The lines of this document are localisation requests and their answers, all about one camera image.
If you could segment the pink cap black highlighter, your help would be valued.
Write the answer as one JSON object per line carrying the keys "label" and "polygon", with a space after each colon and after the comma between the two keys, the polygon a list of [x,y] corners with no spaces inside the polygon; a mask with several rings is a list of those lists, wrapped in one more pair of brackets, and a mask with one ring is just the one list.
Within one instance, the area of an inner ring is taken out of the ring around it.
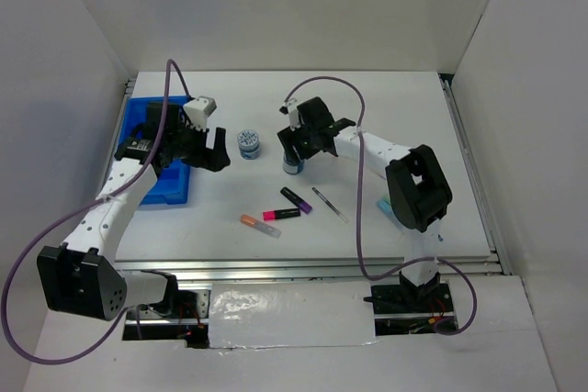
{"label": "pink cap black highlighter", "polygon": [[264,221],[274,221],[287,218],[297,218],[301,215],[299,208],[268,210],[262,213]]}

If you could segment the purple cap black highlighter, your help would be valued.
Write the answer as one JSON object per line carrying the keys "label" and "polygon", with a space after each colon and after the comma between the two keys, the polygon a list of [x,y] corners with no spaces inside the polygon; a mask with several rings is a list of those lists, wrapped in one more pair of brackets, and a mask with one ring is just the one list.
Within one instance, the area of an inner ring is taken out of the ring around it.
{"label": "purple cap black highlighter", "polygon": [[280,194],[285,197],[289,202],[294,204],[301,212],[304,214],[310,214],[312,212],[312,206],[302,199],[299,195],[293,192],[291,189],[287,187],[282,187],[280,189]]}

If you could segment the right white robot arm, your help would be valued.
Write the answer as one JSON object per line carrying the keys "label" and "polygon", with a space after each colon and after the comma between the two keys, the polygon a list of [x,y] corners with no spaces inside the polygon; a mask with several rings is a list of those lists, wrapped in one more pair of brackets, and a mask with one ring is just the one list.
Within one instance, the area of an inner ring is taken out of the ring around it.
{"label": "right white robot arm", "polygon": [[290,99],[280,108],[288,126],[277,134],[284,149],[284,170],[298,174],[319,152],[354,160],[358,176],[369,169],[385,179],[397,224],[411,237],[400,270],[401,301],[411,311],[433,299],[440,275],[435,261],[441,219],[453,195],[433,150],[409,148],[364,131],[348,118],[336,120],[319,97]]}

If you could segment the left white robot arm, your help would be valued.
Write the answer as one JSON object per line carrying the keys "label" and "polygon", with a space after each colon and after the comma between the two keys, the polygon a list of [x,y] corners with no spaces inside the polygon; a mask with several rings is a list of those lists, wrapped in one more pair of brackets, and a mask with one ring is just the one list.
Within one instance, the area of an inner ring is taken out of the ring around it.
{"label": "left white robot arm", "polygon": [[98,204],[87,211],[59,246],[44,247],[37,266],[49,309],[112,320],[125,305],[128,286],[113,262],[135,211],[175,161],[219,172],[231,160],[226,131],[215,131],[207,145],[208,118],[214,99],[191,98],[186,103],[151,101],[146,119],[135,125],[117,147]]}

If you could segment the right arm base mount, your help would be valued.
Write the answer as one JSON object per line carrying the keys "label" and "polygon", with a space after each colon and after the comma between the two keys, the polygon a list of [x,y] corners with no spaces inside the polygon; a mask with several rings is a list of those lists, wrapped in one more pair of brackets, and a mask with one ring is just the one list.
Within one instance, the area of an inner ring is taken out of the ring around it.
{"label": "right arm base mount", "polygon": [[377,336],[431,334],[458,329],[454,303],[447,283],[425,299],[409,301],[401,285],[372,286],[364,301],[371,305]]}

